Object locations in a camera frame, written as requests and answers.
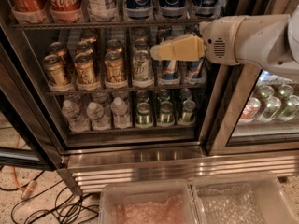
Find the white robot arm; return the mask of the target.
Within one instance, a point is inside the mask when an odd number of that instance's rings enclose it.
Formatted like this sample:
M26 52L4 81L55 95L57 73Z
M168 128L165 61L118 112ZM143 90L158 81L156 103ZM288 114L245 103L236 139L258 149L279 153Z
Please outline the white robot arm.
M299 15L226 16L199 23L200 35L179 35L150 49L157 61L250 64L299 81Z

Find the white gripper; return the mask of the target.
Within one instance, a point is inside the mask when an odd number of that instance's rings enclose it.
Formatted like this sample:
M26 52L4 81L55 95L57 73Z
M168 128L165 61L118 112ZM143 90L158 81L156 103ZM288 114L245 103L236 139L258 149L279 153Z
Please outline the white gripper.
M228 16L214 21L202 21L199 27L203 39L197 35L181 35L152 46L150 55L157 61L192 62L206 56L212 63L242 64L241 59L237 57L237 50L241 45L241 25L246 18Z

